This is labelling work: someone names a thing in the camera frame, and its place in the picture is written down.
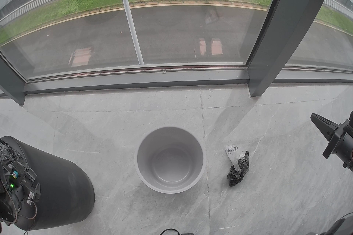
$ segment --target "barcode label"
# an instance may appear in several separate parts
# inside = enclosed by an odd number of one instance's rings
[[[34,193],[33,193],[33,192],[29,192],[28,198],[31,199],[31,200],[33,200],[33,197],[34,197]],[[31,204],[32,204],[32,201],[27,200],[27,203],[31,205]]]

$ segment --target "white scratch on floor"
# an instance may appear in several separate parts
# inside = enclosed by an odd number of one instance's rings
[[[80,152],[80,153],[99,153],[99,152],[90,152],[90,151],[77,151],[77,150],[69,150],[67,149],[68,151],[71,151],[71,152]]]
[[[237,227],[239,225],[234,225],[234,226],[230,226],[230,227],[223,227],[223,228],[219,228],[218,230],[221,230],[221,229],[228,229],[228,228],[232,228],[232,227]]]

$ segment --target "black trash can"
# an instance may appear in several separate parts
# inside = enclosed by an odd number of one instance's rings
[[[17,227],[22,230],[52,228],[80,222],[91,213],[95,201],[93,185],[76,164],[11,136],[4,136],[2,140],[17,150],[37,174],[33,187],[40,183],[36,217],[28,219],[35,214],[35,206],[25,201],[18,213],[23,216],[18,217]]]

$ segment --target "gray marble floor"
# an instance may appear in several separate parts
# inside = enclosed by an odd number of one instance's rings
[[[353,211],[353,174],[322,156],[327,141],[310,121],[315,112],[343,122],[352,97],[352,85],[320,84],[275,85],[256,98],[246,85],[28,95],[23,107],[0,99],[0,136],[75,162],[95,188],[86,220],[30,235],[305,235]],[[133,163],[137,143],[164,125],[188,129],[207,153],[201,180],[175,195],[144,185]],[[227,144],[250,152],[232,188]]]

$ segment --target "yellow road line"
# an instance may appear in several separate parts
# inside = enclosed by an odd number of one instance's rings
[[[233,7],[233,8],[243,8],[243,9],[252,9],[252,10],[259,10],[259,11],[267,11],[267,9],[263,9],[263,8],[256,8],[256,7],[247,7],[247,6],[236,6],[236,5],[231,5],[231,4],[212,4],[212,3],[166,3],[166,4],[152,4],[152,5],[143,5],[143,6],[130,6],[130,9],[136,9],[136,8],[145,8],[145,7],[162,7],[162,6],[218,6],[218,7]],[[97,14],[103,14],[103,13],[106,13],[106,12],[114,12],[114,11],[121,11],[121,10],[124,10],[124,8],[115,8],[115,9],[110,9],[110,10],[105,10],[105,11],[99,11],[99,12],[93,12],[93,13],[89,13],[89,14],[84,14],[84,15],[80,15],[80,16],[77,16],[77,17],[71,17],[69,19],[65,19],[65,20],[61,20],[61,21],[57,21],[57,22],[53,22],[49,25],[46,25],[46,26],[42,26],[42,27],[39,27],[35,30],[32,30],[32,31],[29,31],[23,35],[20,35],[18,37],[15,37],[14,39],[11,39],[9,42],[6,42],[5,44],[2,44],[0,45],[0,47],[2,46],[5,46],[6,44],[14,41],[14,40],[17,40],[23,36],[26,36],[26,35],[29,35],[33,32],[36,32],[38,30],[42,30],[44,28],[47,28],[47,27],[50,27],[50,26],[53,26],[53,25],[57,25],[57,24],[61,24],[63,22],[67,22],[67,21],[72,21],[72,20],[76,20],[76,19],[80,19],[82,17],[88,17],[88,16],[92,16],[92,15],[97,15]],[[327,27],[330,27],[330,28],[333,28],[335,30],[338,30],[338,31],[341,31],[347,35],[350,35],[348,32],[344,31],[344,30],[340,30],[334,26],[330,26],[326,23],[322,23],[320,21],[316,21],[314,20],[314,22],[316,23],[319,23],[321,25],[324,25],[324,26],[327,26]]]

